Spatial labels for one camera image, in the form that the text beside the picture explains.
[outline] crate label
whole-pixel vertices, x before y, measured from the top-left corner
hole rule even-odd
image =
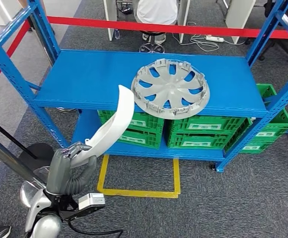
[[[146,122],[144,120],[131,120],[130,125],[146,127]]]
[[[138,139],[138,138],[134,138],[134,137],[129,137],[129,136],[125,136],[125,135],[121,135],[119,139],[134,142],[134,143],[145,144],[145,139]]]
[[[188,127],[190,130],[220,130],[221,129],[221,124],[193,124],[190,123]]]
[[[260,146],[244,146],[243,150],[259,150]]]
[[[205,146],[205,147],[210,147],[212,142],[190,142],[190,141],[185,141],[183,143],[182,146]]]
[[[275,132],[259,132],[256,136],[261,136],[261,137],[272,137],[274,136]]]

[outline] green plastic crate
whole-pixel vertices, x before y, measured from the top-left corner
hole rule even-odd
[[[127,129],[118,141],[158,149],[161,140],[162,133]]]
[[[272,84],[257,84],[257,87],[262,98],[274,96],[277,92]],[[239,140],[247,127],[244,127],[237,131],[234,137],[229,141],[225,147],[226,151],[231,148],[236,141]],[[249,143],[273,143],[277,138],[288,130],[288,113],[286,110],[283,109],[276,115],[270,123],[264,127],[261,132],[258,133]]]
[[[114,113],[115,111],[98,111],[101,123],[102,124],[106,123]],[[162,133],[163,125],[164,119],[162,118],[156,118],[147,113],[134,113],[132,120],[128,128],[133,130],[144,130],[153,133]]]
[[[198,134],[225,134],[230,135],[237,131],[246,118],[193,116],[186,119],[172,120],[170,130],[173,133],[198,133]]]
[[[271,144],[273,144],[273,142],[251,141],[246,146],[244,146],[240,153],[260,154]]]
[[[167,142],[169,148],[222,149],[233,135],[171,133]]]
[[[277,95],[272,84],[257,84],[258,91],[262,98]],[[255,139],[261,140],[259,137],[274,137],[274,140],[279,138],[282,134],[288,130],[288,113],[283,109],[273,120],[258,133]]]

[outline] gray carpet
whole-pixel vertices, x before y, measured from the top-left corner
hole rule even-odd
[[[255,9],[249,25],[261,26],[264,20],[261,11]],[[76,16],[102,19],[104,15],[101,2],[83,0]],[[188,20],[197,25],[224,26],[220,7],[208,0],[192,1]],[[107,41],[107,37],[105,29],[69,27],[61,47],[137,51],[141,44],[139,32],[121,31],[121,39],[113,42]],[[202,53],[197,46],[178,46],[171,35],[167,37],[167,52]],[[248,49],[246,45],[222,44],[212,54],[243,56]],[[252,73],[257,82],[273,83],[280,90],[288,80],[286,60],[285,53],[274,47],[264,61],[256,62]],[[61,114],[54,109],[48,112],[66,138],[70,138],[77,118],[76,113]],[[24,116],[15,137],[27,146],[45,142],[54,149],[58,147],[30,110]],[[14,146],[10,149],[17,155],[20,152]],[[178,199],[107,196],[106,208],[74,225],[86,231],[122,228],[122,237],[125,238],[288,238],[288,134],[260,155],[238,155],[223,174],[211,171],[209,165],[180,161],[181,194]],[[97,171],[79,195],[95,191]],[[19,199],[20,185],[21,178],[0,165],[0,225],[12,225],[11,236],[15,238],[22,237],[27,213]],[[110,156],[104,188],[172,191],[172,163]],[[88,236],[77,235],[64,225],[61,237]]]

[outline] yellow floor tape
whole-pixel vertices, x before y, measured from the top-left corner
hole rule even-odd
[[[119,195],[119,196],[131,196],[131,197],[159,197],[159,198],[178,198],[181,194],[181,180],[179,174],[178,159],[173,159],[174,169],[174,191],[141,191],[141,190],[123,190],[123,189],[110,189],[103,188],[104,185],[105,174],[107,173],[109,155],[104,155],[102,161],[102,166],[98,176],[98,191],[104,195]]]

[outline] red stanchion rope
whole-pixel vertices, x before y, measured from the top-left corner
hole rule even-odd
[[[30,29],[30,27],[30,26],[28,23],[28,21],[26,20],[23,24],[23,26],[20,28],[20,30],[19,30],[19,32],[16,35],[14,41],[11,44],[8,50],[7,50],[6,52],[7,55],[11,57],[15,51],[15,49],[19,45],[19,43],[20,43],[21,39],[23,39],[23,37],[26,34],[26,32],[27,32],[28,29]]]
[[[75,17],[59,17],[48,16],[50,23],[88,26],[96,28],[114,28],[120,30],[134,31],[156,31],[169,33],[184,33],[184,34],[203,34],[215,36],[241,36],[255,38],[261,29],[235,29],[224,27],[206,27],[206,26],[177,26],[177,25],[159,25],[159,24],[144,24],[127,21],[107,21],[98,19],[85,19]],[[274,30],[271,38],[288,39],[288,32],[286,30]]]

